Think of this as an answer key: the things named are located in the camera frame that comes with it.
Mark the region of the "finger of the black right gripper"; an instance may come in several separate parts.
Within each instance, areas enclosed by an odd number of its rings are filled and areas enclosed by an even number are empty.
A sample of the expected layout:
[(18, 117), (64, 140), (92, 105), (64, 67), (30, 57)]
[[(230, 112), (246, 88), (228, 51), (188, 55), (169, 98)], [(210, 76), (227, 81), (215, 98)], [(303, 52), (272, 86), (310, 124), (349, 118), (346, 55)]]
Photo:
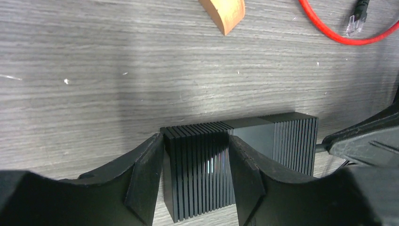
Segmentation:
[(399, 166), (399, 104), (325, 137), (321, 150), (356, 164)]

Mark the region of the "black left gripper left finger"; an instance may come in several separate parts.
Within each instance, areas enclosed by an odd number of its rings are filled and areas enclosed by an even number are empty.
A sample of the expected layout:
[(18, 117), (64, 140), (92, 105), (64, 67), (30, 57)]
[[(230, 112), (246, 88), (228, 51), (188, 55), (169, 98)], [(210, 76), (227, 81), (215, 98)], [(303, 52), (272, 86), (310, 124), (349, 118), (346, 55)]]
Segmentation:
[(54, 180), (28, 170), (0, 173), (3, 226), (150, 226), (164, 154), (163, 136), (81, 174)]

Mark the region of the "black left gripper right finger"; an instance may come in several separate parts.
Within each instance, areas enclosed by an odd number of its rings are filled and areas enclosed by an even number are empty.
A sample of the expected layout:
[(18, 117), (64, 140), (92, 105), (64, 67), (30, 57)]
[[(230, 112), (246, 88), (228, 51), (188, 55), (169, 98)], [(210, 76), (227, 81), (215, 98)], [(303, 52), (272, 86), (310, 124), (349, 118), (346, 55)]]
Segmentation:
[(351, 168), (323, 178), (289, 169), (237, 136), (229, 157), (241, 226), (381, 226), (383, 219)]

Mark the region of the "black network switch box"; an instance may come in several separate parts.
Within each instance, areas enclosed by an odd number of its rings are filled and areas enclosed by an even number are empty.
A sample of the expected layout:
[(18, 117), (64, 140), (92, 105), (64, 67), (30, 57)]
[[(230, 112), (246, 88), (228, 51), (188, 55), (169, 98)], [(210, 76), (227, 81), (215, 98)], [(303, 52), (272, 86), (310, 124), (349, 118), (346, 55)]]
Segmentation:
[(242, 154), (230, 148), (236, 136), (262, 157), (311, 176), (319, 120), (290, 112), (198, 124), (163, 127), (164, 202), (179, 222), (236, 202), (255, 193), (252, 173)]

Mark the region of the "black power adapter with cord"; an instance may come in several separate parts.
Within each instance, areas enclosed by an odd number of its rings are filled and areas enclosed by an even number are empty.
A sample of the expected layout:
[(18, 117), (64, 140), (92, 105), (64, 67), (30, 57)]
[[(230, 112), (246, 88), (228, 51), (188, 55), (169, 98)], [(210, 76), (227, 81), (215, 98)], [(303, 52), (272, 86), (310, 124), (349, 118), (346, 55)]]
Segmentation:
[(316, 144), (315, 153), (321, 153), (321, 152), (328, 151), (328, 146), (329, 146), (328, 144), (323, 144), (323, 143)]

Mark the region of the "tan wooden block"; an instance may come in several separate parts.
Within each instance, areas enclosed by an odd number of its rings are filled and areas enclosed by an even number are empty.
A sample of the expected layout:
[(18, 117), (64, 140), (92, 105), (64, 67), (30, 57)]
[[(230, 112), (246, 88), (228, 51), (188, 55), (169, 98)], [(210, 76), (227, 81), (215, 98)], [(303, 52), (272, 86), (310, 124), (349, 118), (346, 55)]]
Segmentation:
[(198, 0), (223, 36), (244, 18), (244, 0)]

